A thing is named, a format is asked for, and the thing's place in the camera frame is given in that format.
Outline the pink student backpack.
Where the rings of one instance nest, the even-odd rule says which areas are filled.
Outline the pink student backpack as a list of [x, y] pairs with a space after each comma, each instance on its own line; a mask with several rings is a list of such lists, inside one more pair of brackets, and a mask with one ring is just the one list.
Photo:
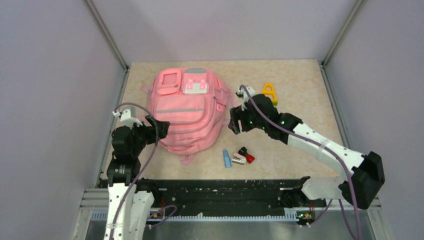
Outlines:
[[236, 106], [225, 82], [202, 67], [167, 68], [141, 91], [148, 94], [153, 117], [170, 123], [161, 146], [179, 155], [183, 165], [214, 144], [222, 127], [229, 124], [228, 110]]

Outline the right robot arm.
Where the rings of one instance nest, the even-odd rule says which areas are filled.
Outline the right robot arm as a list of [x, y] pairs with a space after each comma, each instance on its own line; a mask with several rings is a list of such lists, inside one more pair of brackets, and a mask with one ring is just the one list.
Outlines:
[[237, 93], [242, 104], [230, 109], [228, 128], [234, 134], [253, 129], [264, 131], [271, 139], [298, 148], [314, 156], [339, 174], [335, 183], [308, 178], [293, 192], [293, 200], [299, 206], [307, 206], [316, 199], [345, 199], [361, 210], [367, 210], [385, 183], [382, 158], [370, 151], [361, 153], [342, 146], [313, 130], [299, 117], [279, 113], [271, 99], [264, 94], [248, 97]]

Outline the red black stamp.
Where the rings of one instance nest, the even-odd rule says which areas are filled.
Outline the red black stamp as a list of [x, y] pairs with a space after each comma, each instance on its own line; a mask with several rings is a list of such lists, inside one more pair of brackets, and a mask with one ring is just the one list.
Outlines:
[[245, 146], [241, 147], [237, 153], [243, 156], [249, 164], [255, 160], [255, 157], [248, 153], [248, 149]]

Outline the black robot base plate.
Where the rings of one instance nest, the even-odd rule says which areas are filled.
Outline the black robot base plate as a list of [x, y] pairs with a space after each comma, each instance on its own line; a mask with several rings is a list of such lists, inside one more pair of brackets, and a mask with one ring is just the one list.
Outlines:
[[163, 207], [194, 204], [262, 204], [270, 208], [324, 208], [324, 199], [309, 200], [301, 179], [141, 179], [139, 191], [153, 194]]

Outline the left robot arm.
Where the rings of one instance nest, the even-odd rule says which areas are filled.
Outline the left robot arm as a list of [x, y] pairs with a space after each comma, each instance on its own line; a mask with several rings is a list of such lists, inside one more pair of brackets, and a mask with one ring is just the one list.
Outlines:
[[161, 194], [154, 188], [137, 190], [142, 168], [139, 156], [147, 145], [157, 146], [159, 140], [167, 136], [170, 122], [151, 116], [146, 120], [149, 125], [131, 118], [129, 125], [120, 126], [111, 133], [112, 160], [106, 171], [106, 240], [141, 240], [150, 209], [160, 202]]

